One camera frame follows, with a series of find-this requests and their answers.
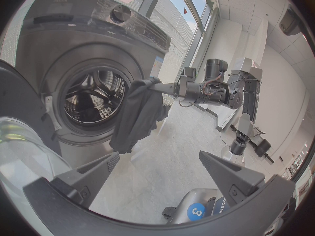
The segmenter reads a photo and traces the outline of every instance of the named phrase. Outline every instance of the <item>ceiling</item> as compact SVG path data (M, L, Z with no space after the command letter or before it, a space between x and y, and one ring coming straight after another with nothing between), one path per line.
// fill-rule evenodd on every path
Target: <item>ceiling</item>
M311 99L308 111L315 115L315 58L302 33L286 36L279 22L288 8L288 0L218 0L220 16L242 24L242 30L255 35L262 18L268 20L266 44L292 65L307 87Z

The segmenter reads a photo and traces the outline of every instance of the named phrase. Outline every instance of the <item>washing machine drum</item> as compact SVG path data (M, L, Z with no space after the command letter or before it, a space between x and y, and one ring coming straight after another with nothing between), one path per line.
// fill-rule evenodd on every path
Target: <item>washing machine drum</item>
M45 103L58 139L86 146L110 139L130 84L148 78L169 45L167 34L113 0L35 0L16 69Z

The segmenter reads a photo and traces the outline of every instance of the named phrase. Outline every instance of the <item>number 3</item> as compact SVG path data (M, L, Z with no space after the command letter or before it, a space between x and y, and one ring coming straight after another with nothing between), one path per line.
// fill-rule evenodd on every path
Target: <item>number 3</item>
M193 213L193 214L197 214L197 216L201 216L202 211L197 210L197 208L195 208L195 209L192 210L192 213Z

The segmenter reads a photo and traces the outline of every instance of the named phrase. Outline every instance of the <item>clothing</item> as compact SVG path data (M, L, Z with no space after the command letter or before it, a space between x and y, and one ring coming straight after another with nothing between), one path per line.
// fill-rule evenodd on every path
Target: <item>clothing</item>
M131 153L132 147L156 129L156 120L168 116L170 105L163 104L161 92L149 90L148 87L161 83L157 77L134 81L123 101L117 116L115 130L110 141L114 151Z

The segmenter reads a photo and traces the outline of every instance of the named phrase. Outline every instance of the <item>cable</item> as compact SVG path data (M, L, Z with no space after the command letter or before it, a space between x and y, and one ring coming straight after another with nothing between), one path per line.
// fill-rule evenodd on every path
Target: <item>cable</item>
M247 80L252 80L252 81L259 81L259 82L260 82L259 86L262 85L262 81L261 81L261 80L258 80L258 79L246 79L246 78L245 78L243 75L241 75L241 74L228 74L228 76L231 76L231 75L242 76L242 79L239 79L239 80L237 80L237 81L233 81L233 82L231 82L230 84L236 83L236 82L241 81L241 80L245 80L245 82L246 82Z
M181 107L183 107L183 108L188 108L188 107L190 107L190 106L192 106L193 105L193 103L191 103L190 105L188 105L188 106L183 106L181 103L180 103L180 101L178 102L179 103L179 105L181 106Z
M224 126L224 124L226 123L226 121L227 121L232 115L234 115L238 109L236 109L236 110L224 121L224 123L223 123L222 126Z
M204 95L212 95L212 94L215 93L215 91L213 91L212 93L205 93L206 86L207 86L209 83L214 82L214 81L218 80L219 78L221 78L222 74L223 74L223 72L220 72L220 74L218 75L218 77L216 77L214 80L207 81L207 82L204 84L203 89L202 89L202 92L203 92Z

